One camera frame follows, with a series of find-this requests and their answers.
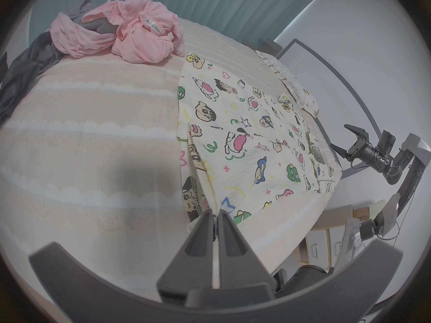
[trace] cartoon print garment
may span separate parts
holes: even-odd
[[[277,101],[192,53],[178,99],[183,202],[190,221],[221,208],[240,223],[282,196],[334,190],[333,171],[284,93]]]

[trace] bed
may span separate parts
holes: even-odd
[[[188,20],[186,52],[211,59],[275,99],[287,90],[250,48]],[[46,308],[28,255],[59,242],[84,266],[138,295],[186,239],[179,166],[178,79],[185,59],[125,62],[109,50],[66,56],[37,78],[0,129],[0,242],[13,271]],[[341,172],[313,117],[326,164]],[[269,272],[299,244],[331,192],[280,198],[238,225]]]

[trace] white drawer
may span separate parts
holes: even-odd
[[[308,260],[310,264],[328,268],[328,246],[324,229],[310,231],[306,236]]]
[[[335,266],[340,253],[341,241],[343,240],[345,226],[334,227],[329,229],[331,239],[331,266]]]

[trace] crumpled pink fabric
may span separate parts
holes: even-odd
[[[162,3],[109,0],[84,15],[82,22],[103,17],[119,26],[116,34],[100,35],[74,24],[68,16],[59,13],[50,28],[55,47],[80,58],[112,45],[112,53],[132,63],[158,63],[171,52],[184,56],[183,29],[178,16]],[[170,32],[174,37],[172,40],[168,35]]]

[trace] pillow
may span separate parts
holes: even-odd
[[[265,61],[268,67],[274,71],[282,83],[285,84],[298,106],[316,118],[319,113],[319,107],[314,95],[306,90],[299,82],[298,78],[275,57],[258,50],[256,50],[256,53]]]

